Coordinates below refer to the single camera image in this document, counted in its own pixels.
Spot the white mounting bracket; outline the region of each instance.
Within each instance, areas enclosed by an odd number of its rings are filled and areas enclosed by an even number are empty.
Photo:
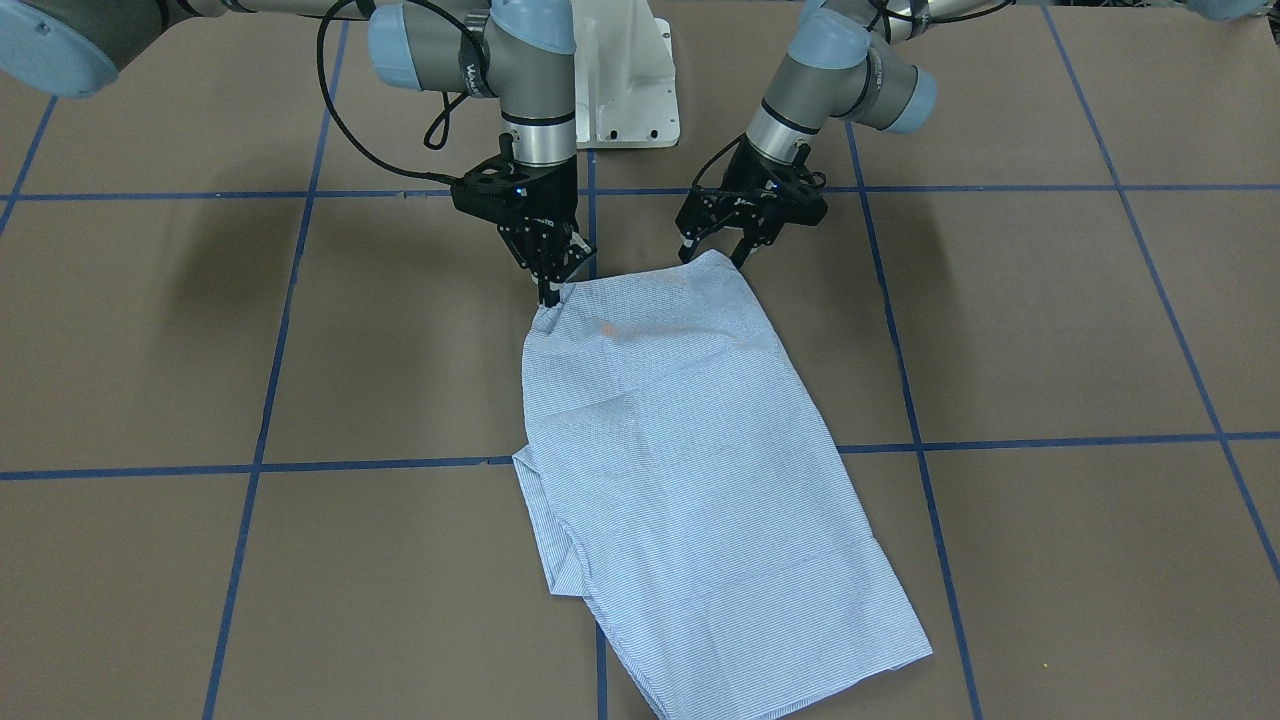
[[[573,0],[579,147],[671,147],[680,140],[671,26],[646,0]]]

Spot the black cable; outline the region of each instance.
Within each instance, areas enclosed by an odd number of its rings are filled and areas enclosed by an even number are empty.
[[[431,120],[431,124],[426,127],[426,135],[422,136],[422,145],[425,145],[428,150],[444,150],[444,146],[449,143],[449,119],[453,115],[453,110],[456,110],[466,99],[466,92],[460,92],[457,97],[449,100],[449,94],[443,90],[440,91],[440,102],[444,104],[444,108],[442,108],[440,114]],[[440,131],[439,141],[431,140],[435,131]]]
[[[942,24],[947,24],[947,23],[963,23],[965,20],[973,20],[973,19],[977,19],[977,18],[984,18],[984,17],[992,14],[992,13],[998,13],[1000,10],[1004,10],[1005,8],[1007,8],[1010,5],[1015,5],[1015,4],[1018,4],[1018,0],[1002,0],[998,5],[993,5],[991,8],[987,8],[986,10],[978,10],[977,13],[969,13],[968,15],[955,15],[955,17],[951,17],[951,18],[938,18],[938,19],[934,19],[934,20],[929,20],[929,24],[942,26]]]
[[[737,147],[739,143],[741,143],[744,140],[746,140],[746,133],[742,133],[742,135],[735,137],[733,140],[728,141],[728,145],[726,145],[724,147],[721,147],[719,152],[712,155],[712,159],[707,160],[707,164],[703,165],[703,169],[698,170],[698,174],[694,176],[694,182],[690,183],[690,187],[695,187],[695,188],[696,187],[701,187],[700,184],[698,184],[698,181],[703,179],[703,176],[707,173],[707,170],[710,169],[712,165],[716,164],[716,160],[719,160],[721,158],[723,158],[726,152],[728,152],[730,150]]]
[[[915,23],[920,22],[920,18],[918,18],[918,17],[904,15],[902,13],[895,13],[893,10],[890,10],[888,9],[888,0],[867,0],[867,1],[870,4],[872,8],[876,8],[876,15],[877,15],[876,19],[879,19],[879,15],[883,14],[886,18],[893,18],[895,20],[904,20],[904,22],[909,22],[911,24],[915,24]],[[933,19],[929,20],[929,24],[941,26],[941,24],[947,24],[947,23],[963,23],[965,20],[972,20],[972,19],[987,17],[987,15],[989,15],[992,13],[998,12],[998,10],[1004,10],[1005,8],[1007,8],[1010,5],[1014,5],[1016,3],[1018,3],[1018,0],[1001,0],[1001,3],[998,5],[987,8],[986,10],[978,10],[977,13],[969,13],[968,15],[952,15],[950,18],[933,18]]]
[[[333,94],[329,92],[329,78],[324,70],[325,38],[328,37],[329,33],[329,26],[333,23],[334,18],[338,17],[338,13],[340,13],[343,8],[346,8],[347,5],[351,5],[356,1],[357,0],[338,0],[337,3],[330,5],[329,10],[325,12],[324,17],[320,18],[320,29],[316,32],[316,77],[320,79],[320,95],[324,97],[324,105],[329,110],[329,115],[333,117],[333,123],[338,126],[338,129],[342,131],[342,135],[347,138],[348,142],[351,142],[352,147],[358,150],[360,154],[365,156],[365,159],[378,165],[379,168],[406,178],[426,179],[442,184],[453,184],[454,182],[458,181],[458,178],[453,176],[444,173],[433,173],[433,172],[406,170],[404,168],[398,168],[396,165],[392,165],[390,163],[383,160],[381,158],[374,155],[372,152],[369,151],[367,147],[364,146],[364,143],[356,140],[356,136],[351,132],[351,129],[347,127],[347,123],[344,123],[342,120],[342,117],[338,114],[338,109],[333,104]],[[480,45],[480,41],[475,37],[475,35],[472,35],[471,31],[467,29],[467,26],[462,24],[461,20],[451,15],[447,10],[444,10],[439,5],[429,3],[428,0],[404,0],[404,1],[417,5],[420,8],[426,8],[428,10],[435,13],[436,15],[447,20],[453,27],[458,28],[458,32],[462,35],[462,37],[466,38],[468,42],[471,42],[471,45],[475,47],[476,55],[480,58],[481,61],[480,72],[481,73],[488,72],[489,67],[488,67],[488,59],[485,58],[484,54],[484,47]],[[431,123],[431,127],[428,128],[426,137],[422,138],[424,145],[431,147],[431,145],[428,143],[428,140],[430,140],[430,136],[433,135],[438,124],[444,126],[445,128],[444,140],[445,141],[448,140],[448,122],[449,122],[448,113],[452,111],[451,105],[453,108],[457,108],[458,104],[461,102],[462,100],[445,102],[444,110],[442,110],[443,119],[442,117],[436,117],[436,120]]]

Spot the cloth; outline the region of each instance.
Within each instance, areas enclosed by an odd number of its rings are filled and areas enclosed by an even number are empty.
[[[780,717],[932,652],[723,255],[566,286],[522,373],[547,583],[586,602],[659,717]]]

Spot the blue tape line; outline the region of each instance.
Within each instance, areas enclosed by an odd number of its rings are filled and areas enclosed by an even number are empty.
[[[685,195],[687,187],[598,187],[590,195]]]
[[[979,439],[927,442],[928,452],[947,452],[955,450],[1020,450],[1033,447],[1110,447],[1117,445],[1184,445],[1192,442],[1216,442],[1213,433],[1190,433],[1169,436],[1111,436],[1111,437],[1071,437],[1071,438],[1028,438],[1028,439]]]
[[[45,114],[40,117],[40,124],[36,126],[36,133],[31,137],[31,145],[27,146],[27,158],[22,161],[18,177],[13,181],[13,190],[9,191],[9,199],[5,200],[4,211],[0,213],[0,233],[4,233],[4,228],[9,224],[9,218],[13,215],[13,208],[18,204],[18,196],[22,193],[22,184],[27,182],[27,173],[31,172],[31,164],[36,160],[36,150],[40,149],[40,141],[45,138],[45,129],[49,128],[49,118],[52,117],[54,108],[56,106],[58,97],[50,97],[49,105],[45,105]]]
[[[1110,184],[876,184],[867,192],[1098,192]]]
[[[316,197],[448,197],[448,190],[317,190]]]
[[[1253,441],[1253,439],[1280,439],[1280,432],[1226,433],[1226,439],[1231,442]]]
[[[84,202],[102,200],[271,200],[306,196],[306,191],[301,190],[250,190],[228,192],[45,192],[22,195],[18,199],[23,202]]]
[[[1276,192],[1280,184],[1126,184],[1124,190],[1135,192]],[[919,192],[1110,192],[1114,184],[878,184],[867,186],[865,192],[919,193]],[[685,195],[687,187],[602,187],[579,188],[581,197]],[[854,186],[828,186],[826,193],[860,192]],[[315,197],[448,197],[448,190],[317,190]],[[77,202],[109,200],[256,200],[303,199],[305,190],[247,190],[224,192],[41,192],[0,195],[0,202]]]
[[[1231,442],[1280,441],[1280,430],[1258,430],[1247,433],[1226,433]],[[1024,450],[1037,447],[1108,447],[1117,445],[1185,445],[1196,442],[1216,442],[1213,433],[1164,434],[1164,436],[1102,436],[1102,437],[1060,437],[1060,438],[1015,438],[1015,439],[977,439],[923,442],[919,447],[911,442],[890,442],[872,445],[840,445],[841,455],[883,455],[893,452],[948,452],[965,450]],[[511,465],[509,455],[475,455],[461,457],[401,457],[389,460],[312,460],[300,462],[261,462],[238,465],[168,465],[146,468],[73,468],[65,470],[0,470],[0,482],[22,480],[70,480],[93,478],[142,478],[142,477],[184,477],[184,475],[239,475],[246,473],[334,473],[344,470],[401,470],[430,468],[470,468],[476,465]]]
[[[595,716],[609,720],[609,664],[604,630],[595,624]]]
[[[86,468],[73,470],[9,470],[0,471],[0,482],[76,480],[97,478],[154,478],[179,475],[242,475],[252,465],[174,465],[157,468]]]
[[[1280,184],[1268,184],[1268,183],[1243,183],[1243,184],[1124,184],[1121,187],[1124,187],[1125,190],[1142,191],[1142,192],[1147,192],[1147,191],[1157,191],[1157,192],[1198,192],[1198,191],[1207,191],[1207,192],[1221,192],[1221,191],[1249,192],[1249,191],[1260,191],[1260,190],[1261,191],[1271,191],[1271,192],[1274,192],[1274,191],[1280,190]]]
[[[599,234],[598,234],[598,229],[596,229],[598,225],[596,225],[596,222],[595,222],[595,218],[596,218],[596,213],[595,213],[595,195],[596,195],[596,191],[595,191],[595,150],[590,150],[589,149],[586,151],[586,234],[590,236],[588,238],[588,242],[591,245],[591,247],[599,249],[599,245],[596,245],[596,242],[599,240]],[[596,264],[598,259],[599,259],[599,255],[591,255],[591,259],[588,260],[588,263],[589,263],[589,265],[586,268],[586,277],[588,277],[588,279],[593,279],[594,281],[595,278],[600,277],[600,272],[599,272],[600,268]]]
[[[468,468],[511,465],[511,456],[408,457],[403,460],[321,460],[314,462],[264,462],[262,473],[330,473],[338,470],[401,470],[412,468]]]
[[[878,455],[884,452],[915,452],[914,442],[886,442],[879,445],[837,445],[841,455]]]
[[[342,76],[342,59],[347,50],[347,31],[349,23],[342,24],[342,35],[338,40],[338,55],[334,59],[333,79],[329,92],[338,95],[338,78]],[[316,140],[315,158],[311,161],[311,182],[307,186],[307,201],[302,209],[302,223],[298,228],[298,240],[293,251],[293,268],[289,272],[289,287],[284,295],[284,309],[280,313],[280,329],[275,341],[275,356],[271,360],[271,374],[266,386],[266,400],[262,404],[262,425],[259,430],[257,446],[253,450],[253,464],[261,465],[266,455],[266,436],[271,427],[271,411],[275,405],[275,391],[280,379],[280,365],[284,361],[284,343],[289,334],[289,310],[293,304],[293,291],[298,283],[298,268],[302,264],[302,252],[307,243],[307,231],[311,225],[311,213],[315,208],[316,186],[320,183],[320,167],[324,161],[325,141],[329,137],[329,113],[325,111],[320,120],[320,136]],[[218,630],[218,644],[214,648],[214,664],[209,671],[209,691],[205,693],[204,720],[212,720],[214,707],[218,703],[218,688],[223,676],[223,661],[227,657],[227,641],[230,637],[232,619],[236,612],[236,593],[239,589],[241,570],[244,566],[244,551],[248,546],[250,524],[253,520],[253,503],[257,500],[257,483],[261,473],[250,475],[248,488],[244,492],[244,510],[241,515],[239,536],[236,539],[236,555],[232,559],[230,580],[227,583],[227,602],[223,605],[223,621]]]
[[[205,691],[202,720],[212,720],[214,706],[218,703],[218,688],[223,679],[223,662],[227,660],[227,639],[232,634],[236,594],[239,592],[241,568],[244,565],[244,548],[248,546],[248,525],[253,519],[253,500],[257,497],[257,480],[259,474],[252,473],[248,477],[248,486],[244,488],[244,506],[241,510],[241,527],[236,537],[236,555],[232,557],[232,577],[227,583],[223,619],[218,624],[218,644],[214,647],[214,665],[209,671],[209,689]]]
[[[915,415],[915,401],[911,398],[911,382],[906,372],[906,359],[902,355],[902,343],[899,340],[897,320],[893,318],[893,301],[888,292],[888,279],[884,274],[884,263],[881,258],[879,242],[876,237],[876,220],[872,218],[870,199],[867,195],[865,179],[863,178],[863,164],[858,158],[858,141],[854,138],[854,128],[845,123],[845,137],[849,142],[849,155],[854,163],[854,176],[858,179],[858,197],[863,205],[863,219],[867,222],[867,240],[870,242],[872,260],[876,264],[876,281],[879,283],[881,295],[884,299],[884,322],[888,325],[888,337],[893,343],[893,355],[897,357],[897,372],[902,383],[902,401],[906,405],[906,420],[911,427],[911,442],[915,447],[915,462],[920,470],[920,486],[924,489],[924,501],[929,510],[929,524],[933,527],[933,544],[938,553],[938,568],[942,571],[942,585],[947,593],[947,605],[951,609],[951,624],[956,634],[956,650],[960,652],[960,664],[964,667],[965,687],[969,689],[969,707],[974,720],[982,720],[982,702],[978,700],[978,683],[973,674],[973,662],[969,659],[969,642],[965,638],[964,619],[960,615],[960,600],[956,597],[955,582],[951,578],[951,560],[947,556],[947,543],[942,536],[942,520],[938,518],[937,502],[933,497],[933,480],[929,477],[929,462],[924,454],[924,443],[920,438],[920,424]]]
[[[1222,447],[1222,455],[1226,457],[1226,464],[1231,469],[1231,477],[1235,478],[1235,487],[1240,491],[1240,498],[1244,501],[1244,507],[1249,514],[1249,519],[1253,520],[1253,528],[1258,533],[1258,541],[1262,542],[1262,550],[1267,555],[1267,560],[1271,561],[1271,571],[1276,577],[1276,582],[1280,583],[1280,557],[1276,556],[1275,546],[1271,544],[1271,538],[1267,536],[1267,529],[1262,524],[1262,516],[1258,514],[1257,506],[1253,503],[1253,495],[1249,492],[1248,484],[1244,482],[1244,475],[1240,473],[1239,465],[1235,462],[1235,454],[1231,452],[1231,445],[1228,442],[1225,430],[1222,429],[1222,421],[1217,415],[1217,410],[1213,409],[1213,401],[1210,400],[1208,389],[1204,386],[1204,378],[1201,377],[1199,366],[1196,364],[1196,357],[1192,355],[1190,343],[1187,342],[1187,336],[1183,333],[1181,323],[1178,322],[1178,315],[1174,313],[1174,305],[1169,300],[1169,293],[1165,291],[1165,283],[1160,279],[1160,272],[1156,269],[1156,261],[1151,255],[1151,250],[1147,247],[1147,240],[1142,233],[1142,227],[1138,224],[1138,217],[1133,211],[1133,205],[1129,202],[1129,195],[1125,187],[1120,183],[1120,173],[1116,170],[1115,161],[1111,158],[1111,152],[1107,150],[1106,141],[1102,140],[1102,131],[1098,128],[1098,122],[1093,115],[1093,110],[1089,108],[1089,101],[1084,97],[1084,88],[1080,86],[1080,79],[1075,74],[1075,68],[1071,65],[1071,58],[1066,53],[1066,46],[1062,44],[1062,37],[1057,32],[1057,26],[1053,24],[1053,17],[1050,14],[1048,8],[1042,6],[1041,13],[1044,15],[1044,22],[1048,23],[1050,33],[1053,36],[1053,44],[1057,45],[1059,55],[1062,56],[1062,64],[1066,65],[1066,74],[1071,78],[1071,86],[1075,88],[1075,96],[1080,100],[1080,108],[1084,109],[1084,117],[1089,122],[1089,129],[1093,131],[1093,138],[1098,143],[1098,150],[1102,151],[1102,159],[1107,164],[1107,170],[1111,173],[1111,181],[1115,183],[1115,191],[1120,195],[1120,202],[1124,205],[1125,215],[1129,218],[1129,228],[1133,231],[1134,240],[1138,242],[1138,249],[1142,251],[1142,259],[1147,264],[1147,272],[1151,274],[1151,282],[1156,286],[1156,292],[1160,295],[1160,302],[1165,307],[1165,314],[1169,316],[1169,324],[1174,329],[1174,336],[1178,338],[1178,346],[1183,351],[1183,359],[1187,361],[1187,368],[1192,373],[1192,379],[1196,380],[1196,389],[1199,391],[1201,401],[1204,404],[1204,411],[1208,414],[1210,423],[1213,425],[1213,433]]]

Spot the blue joint cap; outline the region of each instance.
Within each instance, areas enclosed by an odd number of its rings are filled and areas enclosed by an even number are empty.
[[[937,101],[937,81],[929,73],[916,68],[915,90],[911,91],[911,99],[906,101],[906,108],[902,108],[902,114],[893,120],[893,124],[884,128],[884,132],[908,133],[920,129],[924,120],[928,120],[929,115],[933,114],[933,105]]]
[[[1266,8],[1261,0],[1187,0],[1187,9],[1216,22],[1235,20]]]
[[[867,59],[872,35],[856,22],[826,8],[817,8],[804,19],[787,55],[801,65],[819,70],[846,70]]]
[[[59,97],[88,97],[120,77],[101,47],[18,0],[0,0],[0,70]]]
[[[493,0],[489,19],[507,35],[548,53],[572,55],[573,6],[570,0]]]
[[[422,90],[413,68],[404,28],[404,5],[383,5],[369,17],[369,59],[374,72],[392,87]]]

